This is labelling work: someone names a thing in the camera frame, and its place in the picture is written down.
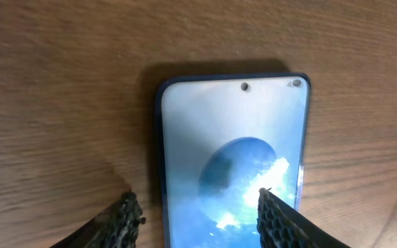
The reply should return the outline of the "blue Galaxy smartphone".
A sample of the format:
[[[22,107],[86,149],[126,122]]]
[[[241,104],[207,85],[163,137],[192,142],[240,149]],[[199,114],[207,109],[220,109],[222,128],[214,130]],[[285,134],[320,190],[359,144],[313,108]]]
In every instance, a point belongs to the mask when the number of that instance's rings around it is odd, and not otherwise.
[[[166,247],[258,247],[262,188],[298,208],[310,92],[298,72],[161,84],[155,119]]]

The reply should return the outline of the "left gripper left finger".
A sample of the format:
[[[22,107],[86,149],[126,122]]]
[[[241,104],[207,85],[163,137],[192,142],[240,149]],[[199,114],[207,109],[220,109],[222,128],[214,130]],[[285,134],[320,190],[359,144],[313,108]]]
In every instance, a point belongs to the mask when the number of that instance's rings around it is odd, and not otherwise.
[[[136,248],[139,226],[146,222],[134,192],[97,214],[52,248]]]

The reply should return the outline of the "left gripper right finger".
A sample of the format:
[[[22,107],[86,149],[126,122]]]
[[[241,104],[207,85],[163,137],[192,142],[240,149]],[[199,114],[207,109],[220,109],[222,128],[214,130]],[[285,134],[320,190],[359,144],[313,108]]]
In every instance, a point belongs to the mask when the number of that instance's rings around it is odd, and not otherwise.
[[[349,248],[265,188],[259,189],[257,230],[262,248]]]

